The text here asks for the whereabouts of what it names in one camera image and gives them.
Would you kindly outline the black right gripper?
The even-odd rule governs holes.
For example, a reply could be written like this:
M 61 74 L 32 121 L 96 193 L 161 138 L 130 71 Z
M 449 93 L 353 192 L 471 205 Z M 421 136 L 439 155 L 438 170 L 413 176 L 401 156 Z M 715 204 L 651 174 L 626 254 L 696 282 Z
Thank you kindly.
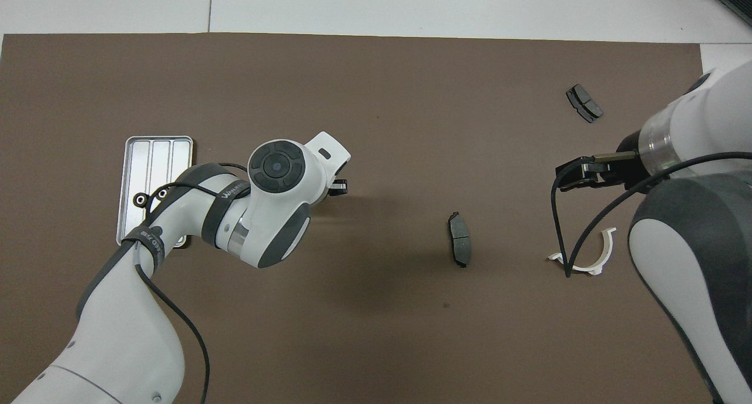
M 590 163 L 566 163 L 556 167 L 557 189 L 561 192 L 584 187 L 602 188 L 624 185 L 631 189 L 648 178 L 639 154 L 640 132 L 629 134 L 613 153 L 592 157 Z

